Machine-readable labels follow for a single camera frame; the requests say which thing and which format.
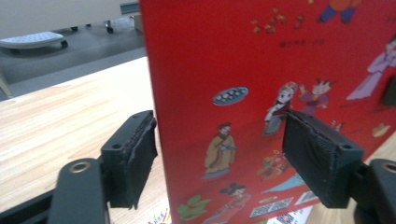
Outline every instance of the wooden surface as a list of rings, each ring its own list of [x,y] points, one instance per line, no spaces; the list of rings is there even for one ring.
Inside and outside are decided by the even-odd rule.
[[[59,170],[100,147],[132,114],[153,109],[142,58],[0,103],[0,212],[55,188]],[[110,209],[112,223],[153,222],[168,209],[163,162],[155,159],[137,210]],[[396,133],[373,157],[396,160]],[[315,205],[307,223],[353,223],[346,210]]]

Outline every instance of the floor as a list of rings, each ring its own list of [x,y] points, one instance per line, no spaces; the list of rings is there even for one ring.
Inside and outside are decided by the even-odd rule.
[[[81,25],[75,32],[52,31],[64,36],[66,49],[59,44],[14,54],[0,48],[0,68],[13,92],[11,98],[147,55],[144,36],[134,28],[133,18],[112,21],[113,34],[107,32],[105,25],[100,21]],[[9,98],[0,92],[0,101]]]

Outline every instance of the cartoon character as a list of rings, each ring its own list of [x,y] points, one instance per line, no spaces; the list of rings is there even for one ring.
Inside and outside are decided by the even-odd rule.
[[[268,109],[268,113],[265,116],[263,135],[277,133],[282,124],[282,120],[286,117],[286,111],[291,109],[291,100],[296,91],[297,84],[294,82],[287,83],[279,90],[275,104]]]
[[[289,161],[278,150],[274,150],[274,153],[275,156],[264,159],[263,167],[257,172],[262,181],[274,179],[290,167]]]
[[[320,80],[314,85],[312,91],[307,91],[305,85],[300,86],[300,101],[305,102],[305,106],[301,110],[305,114],[314,115],[318,107],[327,108],[329,96],[326,94],[332,88],[329,80]]]
[[[385,46],[385,51],[378,55],[367,68],[370,75],[346,99],[356,100],[371,96],[379,79],[389,66],[396,66],[396,35]]]
[[[341,14],[341,22],[347,24],[355,14],[356,9],[361,5],[362,0],[329,0],[329,5],[318,18],[318,22],[325,22],[335,14]]]
[[[235,161],[237,147],[231,133],[231,123],[220,124],[219,132],[215,135],[206,152],[206,172],[202,179],[209,179],[226,175],[230,172],[230,164]]]
[[[250,200],[251,195],[246,194],[246,187],[232,183],[229,188],[222,189],[220,193],[228,194],[233,197],[231,201],[221,207],[213,217],[208,218],[203,224],[228,223],[228,221]]]

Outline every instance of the colorful illustration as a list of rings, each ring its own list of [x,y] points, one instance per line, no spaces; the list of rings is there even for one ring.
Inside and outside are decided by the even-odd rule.
[[[219,132],[213,138],[206,152],[206,173],[202,179],[210,179],[230,172],[230,164],[236,157],[236,150],[231,133],[231,123],[220,124]]]
[[[364,148],[365,160],[395,132],[395,108],[382,99],[396,66],[383,70],[371,97],[346,98],[396,34],[396,1],[365,1],[346,12],[332,0],[307,1],[140,2],[149,15],[149,71],[175,223],[231,213],[224,204],[233,196],[219,190],[232,182],[247,186],[252,199],[228,223],[257,223],[319,203],[308,193],[296,204],[309,187],[281,156],[287,108],[329,124]],[[327,6],[335,15],[318,22]],[[290,96],[281,98],[290,81]],[[226,121],[230,130],[218,129]],[[208,212],[182,219],[177,209],[198,194],[212,200]]]
[[[329,5],[320,15],[318,22],[329,21],[333,16],[340,13],[341,22],[347,24],[352,20],[353,14],[361,3],[362,0],[329,0]]]
[[[200,215],[206,213],[205,207],[210,203],[210,199],[201,200],[201,195],[195,195],[190,198],[186,204],[182,204],[177,212],[180,214],[180,219],[190,221],[198,218]]]
[[[389,66],[396,66],[396,35],[385,46],[385,51],[378,55],[367,68],[371,74],[346,99],[356,100],[371,96],[379,79]]]
[[[289,161],[278,150],[274,153],[273,157],[264,159],[263,167],[256,173],[261,181],[277,178],[290,167]]]
[[[248,95],[248,88],[234,87],[225,91],[221,91],[213,97],[215,105],[233,105],[242,101]]]
[[[300,101],[305,102],[305,106],[301,110],[305,114],[314,115],[318,107],[327,108],[329,96],[326,94],[332,88],[329,80],[320,80],[314,85],[312,91],[305,89],[305,85],[300,85]]]
[[[282,120],[286,117],[286,111],[291,109],[291,100],[297,91],[297,84],[289,82],[278,93],[275,104],[268,109],[265,116],[265,128],[263,135],[271,135],[279,131]]]
[[[166,208],[165,212],[161,211],[159,215],[153,215],[154,219],[148,221],[148,224],[172,224],[171,213]]]
[[[288,180],[286,180],[285,182],[271,188],[268,190],[263,191],[262,193],[267,193],[267,192],[276,192],[276,191],[282,191],[282,190],[286,190],[286,189],[292,189],[292,188],[296,188],[299,187],[301,185],[305,185],[305,182],[303,181],[303,179],[301,178],[300,175],[295,174],[294,176],[292,176],[291,178],[289,178]]]
[[[228,194],[233,197],[231,201],[226,203],[222,208],[216,211],[213,217],[208,218],[203,224],[227,223],[236,213],[245,207],[250,200],[251,195],[246,194],[246,187],[232,183],[229,188],[222,189],[220,193]]]

